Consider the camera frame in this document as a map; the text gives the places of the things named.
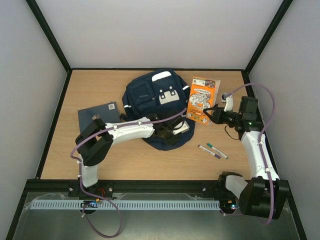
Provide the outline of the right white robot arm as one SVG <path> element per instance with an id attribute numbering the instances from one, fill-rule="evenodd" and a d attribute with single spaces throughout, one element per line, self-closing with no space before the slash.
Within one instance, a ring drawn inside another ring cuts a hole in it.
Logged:
<path id="1" fill-rule="evenodd" d="M 280 217 L 290 188 L 273 167 L 264 125 L 257 120 L 257 108 L 257 98 L 243 96 L 238 111 L 234 112 L 233 98 L 227 96 L 224 107 L 215 105 L 203 112 L 213 123 L 225 124 L 238 133 L 249 162 L 250 181 L 239 173 L 224 171 L 219 176 L 218 191 L 224 196 L 233 193 L 243 215 L 266 218 L 269 223 Z"/>

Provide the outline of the orange illustrated paperback book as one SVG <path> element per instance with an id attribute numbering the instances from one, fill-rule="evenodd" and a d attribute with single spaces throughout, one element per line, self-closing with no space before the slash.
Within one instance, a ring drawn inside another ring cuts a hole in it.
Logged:
<path id="1" fill-rule="evenodd" d="M 193 77 L 186 111 L 188 119 L 204 125 L 211 124 L 204 109 L 212 108 L 215 105 L 220 82 L 218 79 Z"/>

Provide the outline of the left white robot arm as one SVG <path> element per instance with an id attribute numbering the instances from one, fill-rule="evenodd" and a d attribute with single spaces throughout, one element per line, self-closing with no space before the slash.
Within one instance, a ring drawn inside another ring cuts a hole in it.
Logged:
<path id="1" fill-rule="evenodd" d="M 167 117 L 156 114 L 122 123 L 104 123 L 95 119 L 76 139 L 76 146 L 70 153 L 79 164 L 79 182 L 82 188 L 89 188 L 98 182 L 99 164 L 106 158 L 110 148 L 116 144 L 134 140 L 159 138 L 169 145 L 176 142 L 180 133 L 188 131 L 183 120 L 187 109 Z"/>

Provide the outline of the navy blue student backpack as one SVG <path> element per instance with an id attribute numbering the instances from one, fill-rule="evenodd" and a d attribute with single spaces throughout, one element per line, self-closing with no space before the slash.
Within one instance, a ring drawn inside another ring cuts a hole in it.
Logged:
<path id="1" fill-rule="evenodd" d="M 168 118 L 188 107 L 190 86 L 172 69 L 159 69 L 133 79 L 122 96 L 125 114 L 120 119 L 126 122 L 142 117 L 157 115 Z M 143 140 L 160 151 L 170 151 L 182 147 L 194 135 L 196 123 L 182 115 L 189 130 L 181 133 L 180 140 L 171 146 L 155 137 Z"/>

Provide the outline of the dark blue hardcover book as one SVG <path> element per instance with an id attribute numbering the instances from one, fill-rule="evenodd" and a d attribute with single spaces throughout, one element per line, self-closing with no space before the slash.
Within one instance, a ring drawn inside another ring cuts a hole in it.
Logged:
<path id="1" fill-rule="evenodd" d="M 120 114 L 116 102 L 109 102 L 77 111 L 79 131 L 82 132 L 94 120 L 99 117 L 104 123 L 120 123 Z"/>

